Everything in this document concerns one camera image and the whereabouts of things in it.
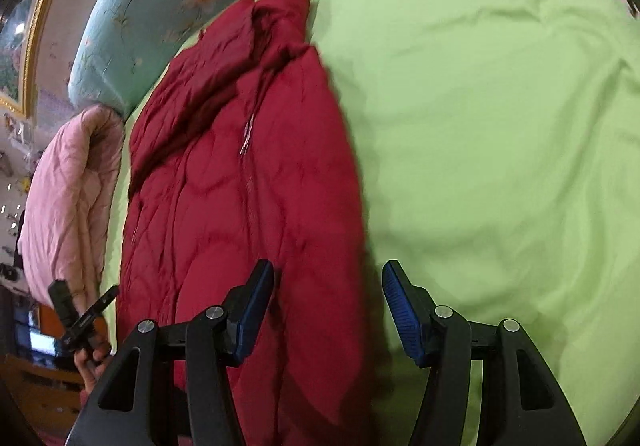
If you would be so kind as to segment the person's left hand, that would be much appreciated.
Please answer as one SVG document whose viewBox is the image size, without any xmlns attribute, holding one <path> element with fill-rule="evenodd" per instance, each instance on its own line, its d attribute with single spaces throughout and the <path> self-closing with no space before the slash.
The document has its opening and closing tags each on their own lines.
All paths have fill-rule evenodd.
<svg viewBox="0 0 640 446">
<path fill-rule="evenodd" d="M 103 317 L 98 317 L 94 321 L 96 332 L 89 339 L 92 351 L 86 348 L 80 348 L 74 354 L 75 366 L 84 381 L 84 393 L 89 395 L 96 382 L 100 380 L 102 374 L 108 365 L 111 364 L 112 344 L 108 340 L 107 325 Z"/>
</svg>

